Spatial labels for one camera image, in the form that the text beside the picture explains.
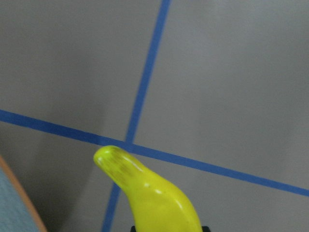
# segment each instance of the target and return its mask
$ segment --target blue line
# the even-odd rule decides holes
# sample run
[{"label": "blue line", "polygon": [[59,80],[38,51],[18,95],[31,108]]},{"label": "blue line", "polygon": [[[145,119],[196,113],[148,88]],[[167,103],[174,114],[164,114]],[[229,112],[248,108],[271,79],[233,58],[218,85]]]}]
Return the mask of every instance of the blue line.
[{"label": "blue line", "polygon": [[[144,66],[143,74],[141,76],[140,86],[138,93],[136,95],[134,107],[131,114],[131,119],[129,122],[128,130],[126,133],[126,144],[128,145],[128,151],[131,152],[131,148],[133,146],[136,130],[140,120],[141,110],[144,104],[145,96],[147,93],[148,85],[150,82],[150,78],[154,69],[155,58],[159,49],[164,24],[167,18],[167,14],[169,11],[170,0],[162,0],[159,14],[156,20],[152,40],[150,43],[150,47],[148,50],[148,55],[146,59],[146,63]],[[117,196],[119,196],[120,189],[117,188],[114,192]],[[114,208],[108,208],[105,214],[102,232],[109,232],[112,227],[112,221],[115,213],[115,207],[117,205],[118,197],[116,199],[110,198],[109,205],[111,201],[115,201],[113,206]]]},{"label": "blue line", "polygon": [[4,110],[0,110],[0,121],[101,146],[115,145],[125,150],[130,149],[130,152],[134,154],[142,155],[156,160],[174,163],[181,166],[309,197],[309,189],[288,185],[278,181],[234,171],[228,168],[223,168],[213,164],[204,163],[198,160],[177,156],[171,153],[166,153],[139,145],[128,144],[116,139],[99,136],[96,134],[84,132],[82,130],[72,129],[69,127],[42,121],[39,119],[34,119],[23,115],[18,115]]},{"label": "blue line", "polygon": [[161,7],[160,7],[160,10],[159,10],[156,25],[155,25],[155,28],[154,28],[154,33],[153,33],[153,37],[152,37],[152,40],[151,40],[151,43],[150,43],[146,63],[145,63],[145,66],[144,66],[142,77],[141,77],[139,90],[138,90],[138,93],[136,95],[135,104],[134,104],[134,107],[133,107],[128,131],[127,131],[127,134],[126,134],[126,142],[127,143],[132,144],[134,142],[136,130],[137,130],[139,120],[140,120],[140,114],[141,114],[142,106],[143,106],[143,103],[144,103],[144,100],[145,100],[149,81],[150,81],[150,78],[151,78],[151,75],[152,75],[152,72],[153,72],[153,69],[154,69],[155,58],[156,58],[156,55],[157,55],[157,52],[158,52],[158,49],[159,49],[164,24],[165,24],[167,14],[168,14],[168,11],[169,11],[169,5],[170,5],[170,0],[163,0],[162,3],[161,3]]},{"label": "blue line", "polygon": [[0,110],[0,121],[101,146],[115,145],[125,147],[124,142],[116,139],[111,139],[4,110]]},{"label": "blue line", "polygon": [[194,159],[176,156],[170,153],[150,149],[150,148],[139,146],[139,145],[134,145],[132,148],[133,148],[132,153],[134,154],[146,156],[146,157],[161,160],[161,161],[166,161],[169,163],[175,163],[181,166],[194,168],[194,169],[198,169],[201,171],[214,173],[214,174],[230,177],[233,179],[242,180],[242,181],[250,182],[253,184],[262,185],[262,186],[266,186],[269,188],[279,189],[279,190],[283,190],[286,192],[291,192],[294,194],[309,197],[309,189],[300,188],[300,187],[296,187],[293,185],[288,185],[288,184],[281,183],[278,181],[269,180],[269,179],[258,177],[255,175],[234,171],[228,168],[223,168],[223,167],[216,166],[213,164],[200,162]]},{"label": "blue line", "polygon": [[110,199],[105,212],[105,218],[101,230],[102,232],[111,230],[112,221],[115,215],[115,210],[119,199],[119,194],[120,194],[120,188],[115,183],[113,183]]}]

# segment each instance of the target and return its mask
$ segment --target yellow banana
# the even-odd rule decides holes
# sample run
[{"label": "yellow banana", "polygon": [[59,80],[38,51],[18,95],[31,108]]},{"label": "yellow banana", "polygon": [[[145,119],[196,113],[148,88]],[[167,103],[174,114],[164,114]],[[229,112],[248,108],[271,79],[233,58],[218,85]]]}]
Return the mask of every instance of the yellow banana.
[{"label": "yellow banana", "polygon": [[94,162],[126,194],[137,232],[202,232],[186,195],[126,151],[102,147]]}]

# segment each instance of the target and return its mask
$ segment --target blue tape line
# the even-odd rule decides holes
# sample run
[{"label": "blue tape line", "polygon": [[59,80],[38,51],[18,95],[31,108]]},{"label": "blue tape line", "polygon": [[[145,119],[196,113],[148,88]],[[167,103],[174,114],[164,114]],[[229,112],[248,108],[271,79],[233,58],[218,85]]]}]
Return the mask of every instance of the blue tape line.
[{"label": "blue tape line", "polygon": [[72,129],[69,127],[64,127],[58,124],[34,119],[31,117],[18,115],[15,113],[11,113],[8,111],[0,110],[0,121],[7,122],[10,124],[27,127],[31,129],[35,129],[38,131],[43,131],[59,136],[64,136],[67,138],[97,144],[101,146],[105,145],[115,145],[119,146],[125,150],[130,150],[131,153],[138,154],[141,156],[145,156],[148,158],[153,158],[156,160],[161,160],[169,163],[178,164],[181,166],[214,173],[222,176],[227,176],[233,179],[238,179],[246,182],[250,182],[257,185],[266,186],[273,189],[279,189],[286,192],[291,192],[298,195],[303,195],[309,197],[309,189],[296,187],[293,185],[288,185],[282,182],[258,177],[251,174],[246,174],[238,171],[234,171],[232,169],[223,168],[220,166],[216,166],[209,163],[204,163],[198,160],[189,159],[181,156],[177,156],[171,153],[162,152],[158,150],[154,150],[151,148],[139,146],[139,145],[132,145],[128,144],[116,139],[111,139],[104,136],[99,136],[96,134],[84,132],[81,130]]},{"label": "blue tape line", "polygon": [[128,127],[127,134],[126,134],[127,143],[132,144],[134,142],[136,130],[137,130],[139,120],[140,120],[142,106],[143,106],[145,96],[147,93],[149,81],[150,81],[150,78],[151,78],[151,75],[154,69],[155,58],[156,58],[156,55],[159,49],[164,24],[165,24],[167,14],[169,11],[169,5],[170,5],[170,0],[163,0],[161,3],[161,7],[160,7],[159,14],[157,17],[152,40],[151,40],[150,47],[148,50],[146,63],[144,66],[142,77],[141,77],[139,90],[136,95],[135,104],[133,107],[129,127]]},{"label": "blue tape line", "polygon": [[150,149],[139,145],[134,145],[132,147],[132,153],[309,197],[309,189],[288,185],[278,181],[269,180],[255,175],[234,171],[232,169],[223,168],[220,166],[204,163],[194,159],[176,156],[170,153]]},{"label": "blue tape line", "polygon": [[105,212],[104,222],[101,230],[102,232],[111,230],[112,221],[114,219],[115,210],[119,199],[119,194],[120,188],[115,183],[113,183],[110,199]]},{"label": "blue tape line", "polygon": [[111,139],[4,110],[0,110],[0,121],[101,146],[115,145],[124,147],[125,144],[124,142],[116,139]]}]

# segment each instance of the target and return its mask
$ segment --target orange edge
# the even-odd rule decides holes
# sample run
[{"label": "orange edge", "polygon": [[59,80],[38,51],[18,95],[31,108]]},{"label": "orange edge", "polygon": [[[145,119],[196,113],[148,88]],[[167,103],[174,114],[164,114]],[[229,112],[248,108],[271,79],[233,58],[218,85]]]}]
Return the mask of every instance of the orange edge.
[{"label": "orange edge", "polygon": [[27,207],[30,215],[32,216],[35,224],[37,225],[40,232],[47,232],[47,229],[42,222],[38,212],[36,211],[34,205],[32,204],[30,198],[28,197],[27,193],[25,192],[24,188],[21,186],[19,181],[17,180],[16,176],[12,172],[12,170],[9,168],[9,166],[6,164],[4,159],[0,156],[0,167],[2,168],[3,172],[6,174],[8,179],[11,181],[12,185],[18,192],[20,198],[24,202],[25,206]]}]

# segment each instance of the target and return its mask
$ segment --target gray surface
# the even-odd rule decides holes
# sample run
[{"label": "gray surface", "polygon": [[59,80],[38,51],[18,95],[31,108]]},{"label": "gray surface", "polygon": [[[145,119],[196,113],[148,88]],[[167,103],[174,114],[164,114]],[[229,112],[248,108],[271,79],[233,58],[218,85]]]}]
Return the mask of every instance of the gray surface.
[{"label": "gray surface", "polygon": [[[123,140],[160,1],[0,3],[0,109]],[[309,2],[170,6],[135,143],[309,188]],[[51,232],[99,231],[112,182],[98,147],[0,123]],[[139,157],[213,232],[309,230],[308,198]],[[133,218],[122,194],[113,232]]]}]

